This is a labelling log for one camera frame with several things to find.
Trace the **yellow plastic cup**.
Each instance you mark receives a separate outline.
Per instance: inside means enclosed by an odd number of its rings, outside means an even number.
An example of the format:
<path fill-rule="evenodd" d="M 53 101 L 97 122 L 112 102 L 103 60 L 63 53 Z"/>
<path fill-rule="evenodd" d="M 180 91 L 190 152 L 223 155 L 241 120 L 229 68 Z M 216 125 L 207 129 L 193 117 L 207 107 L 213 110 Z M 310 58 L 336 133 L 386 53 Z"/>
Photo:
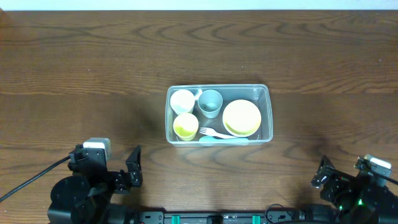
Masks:
<path fill-rule="evenodd" d="M 198 119 L 191 113 L 180 114 L 173 122 L 174 133 L 183 141 L 191 141 L 196 136 L 198 127 Z"/>

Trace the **pale green plastic spoon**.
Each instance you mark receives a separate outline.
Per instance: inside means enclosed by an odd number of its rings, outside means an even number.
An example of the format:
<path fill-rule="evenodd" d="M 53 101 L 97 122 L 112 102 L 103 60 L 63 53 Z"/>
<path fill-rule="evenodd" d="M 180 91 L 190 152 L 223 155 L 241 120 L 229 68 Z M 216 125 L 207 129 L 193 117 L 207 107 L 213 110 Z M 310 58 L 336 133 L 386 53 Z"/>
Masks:
<path fill-rule="evenodd" d="M 203 136 L 199 139 L 202 146 L 247 146 L 248 138 L 217 139 L 212 136 Z"/>

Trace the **white plastic cup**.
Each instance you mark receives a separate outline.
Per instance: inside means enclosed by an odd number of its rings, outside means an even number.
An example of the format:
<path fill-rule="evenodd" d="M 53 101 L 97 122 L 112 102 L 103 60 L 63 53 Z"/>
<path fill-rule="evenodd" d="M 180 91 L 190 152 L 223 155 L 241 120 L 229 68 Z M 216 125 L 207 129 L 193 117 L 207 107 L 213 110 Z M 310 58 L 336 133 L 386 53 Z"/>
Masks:
<path fill-rule="evenodd" d="M 177 115 L 192 113 L 195 97 L 189 90 L 178 90 L 170 97 L 170 105 Z"/>

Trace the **clear plastic storage box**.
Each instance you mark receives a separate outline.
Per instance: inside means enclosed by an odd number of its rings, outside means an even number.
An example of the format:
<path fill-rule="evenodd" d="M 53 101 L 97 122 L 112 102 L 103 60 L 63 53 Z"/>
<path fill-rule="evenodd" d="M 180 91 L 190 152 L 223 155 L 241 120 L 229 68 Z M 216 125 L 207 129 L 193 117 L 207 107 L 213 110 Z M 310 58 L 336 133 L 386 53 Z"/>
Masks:
<path fill-rule="evenodd" d="M 173 130 L 174 119 L 178 116 L 170 105 L 170 97 L 178 90 L 189 90 L 195 97 L 195 106 L 191 114 L 195 115 L 199 122 L 196 136 L 191 141 L 183 141 Z M 206 90 L 218 91 L 223 97 L 223 104 L 220 113 L 216 118 L 209 119 L 205 117 L 198 106 L 200 95 Z M 269 142 L 274 135 L 272 106 L 268 87 L 264 84 L 215 84 L 215 85 L 177 85 L 171 86 L 167 91 L 167 99 L 165 105 L 165 136 L 169 143 L 176 147 L 202 147 L 199 139 L 204 134 L 199 133 L 200 128 L 213 128 L 221 134 L 232 135 L 227 132 L 223 125 L 222 117 L 225 107 L 234 100 L 248 100 L 254 103 L 261 112 L 261 125 L 259 129 L 248 137 L 250 145 L 261 145 Z"/>

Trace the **grey plastic cup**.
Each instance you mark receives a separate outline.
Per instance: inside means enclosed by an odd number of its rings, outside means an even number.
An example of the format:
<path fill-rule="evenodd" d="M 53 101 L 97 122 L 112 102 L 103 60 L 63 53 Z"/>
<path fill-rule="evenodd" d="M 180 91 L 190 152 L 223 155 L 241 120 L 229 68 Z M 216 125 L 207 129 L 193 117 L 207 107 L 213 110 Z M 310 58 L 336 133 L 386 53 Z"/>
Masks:
<path fill-rule="evenodd" d="M 209 119 L 216 118 L 219 115 L 222 104 L 223 97 L 215 90 L 204 91 L 198 99 L 199 108 L 203 115 Z"/>

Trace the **yellow plastic bowl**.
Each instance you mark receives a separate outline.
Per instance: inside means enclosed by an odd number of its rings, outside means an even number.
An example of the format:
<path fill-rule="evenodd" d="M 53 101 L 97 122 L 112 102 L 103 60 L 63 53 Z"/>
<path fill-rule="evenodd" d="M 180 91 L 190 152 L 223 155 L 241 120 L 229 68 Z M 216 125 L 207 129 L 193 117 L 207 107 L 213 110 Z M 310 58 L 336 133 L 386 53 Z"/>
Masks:
<path fill-rule="evenodd" d="M 233 136 L 248 137 L 254 134 L 261 121 L 259 108 L 248 100 L 234 100 L 223 111 L 223 125 Z"/>

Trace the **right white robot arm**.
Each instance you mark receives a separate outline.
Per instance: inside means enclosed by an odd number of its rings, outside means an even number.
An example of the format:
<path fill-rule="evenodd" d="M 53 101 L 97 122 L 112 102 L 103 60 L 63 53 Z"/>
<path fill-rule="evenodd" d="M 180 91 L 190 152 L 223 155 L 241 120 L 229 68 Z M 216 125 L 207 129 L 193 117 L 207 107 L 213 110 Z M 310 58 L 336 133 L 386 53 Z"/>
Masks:
<path fill-rule="evenodd" d="M 321 190 L 320 198 L 333 206 L 309 205 L 305 219 L 315 223 L 397 223 L 397 195 L 387 183 L 391 163 L 370 154 L 359 157 L 356 176 L 335 169 L 323 156 L 311 186 Z"/>

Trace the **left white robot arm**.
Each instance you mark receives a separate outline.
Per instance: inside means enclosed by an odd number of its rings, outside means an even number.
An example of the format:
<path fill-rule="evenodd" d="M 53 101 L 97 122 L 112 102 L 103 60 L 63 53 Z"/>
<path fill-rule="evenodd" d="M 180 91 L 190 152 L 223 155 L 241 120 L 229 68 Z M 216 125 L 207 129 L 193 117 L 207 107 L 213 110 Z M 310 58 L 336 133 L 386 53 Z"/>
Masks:
<path fill-rule="evenodd" d="M 143 182 L 141 147 L 126 159 L 127 171 L 109 171 L 105 150 L 79 144 L 69 153 L 72 175 L 58 181 L 50 194 L 50 223 L 138 224 L 138 210 L 111 203 L 114 194 L 129 194 Z"/>

